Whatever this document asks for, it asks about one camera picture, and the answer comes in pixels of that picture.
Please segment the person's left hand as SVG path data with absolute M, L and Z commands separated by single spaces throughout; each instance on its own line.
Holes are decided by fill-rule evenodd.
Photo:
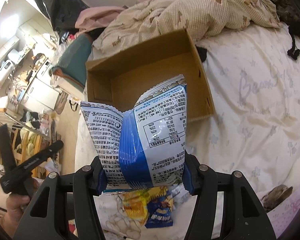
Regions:
M 1 217 L 0 225 L 5 232 L 12 238 L 23 216 L 22 206 L 30 202 L 28 195 L 11 193 L 6 199 L 6 214 Z

